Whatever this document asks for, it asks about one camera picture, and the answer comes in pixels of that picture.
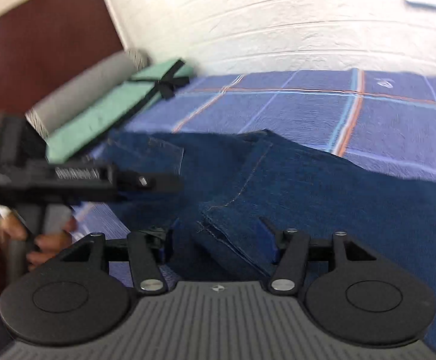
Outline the person's left hand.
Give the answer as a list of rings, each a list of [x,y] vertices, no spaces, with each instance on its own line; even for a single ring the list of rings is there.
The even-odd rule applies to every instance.
[[[34,270],[39,265],[46,263],[62,250],[68,248],[72,242],[72,233],[78,228],[78,223],[73,215],[70,215],[62,228],[54,233],[41,234],[34,238],[37,251],[27,254],[27,267]],[[14,214],[8,214],[0,219],[0,248],[4,254],[5,266],[9,262],[10,242],[24,242],[27,239],[27,230]]]

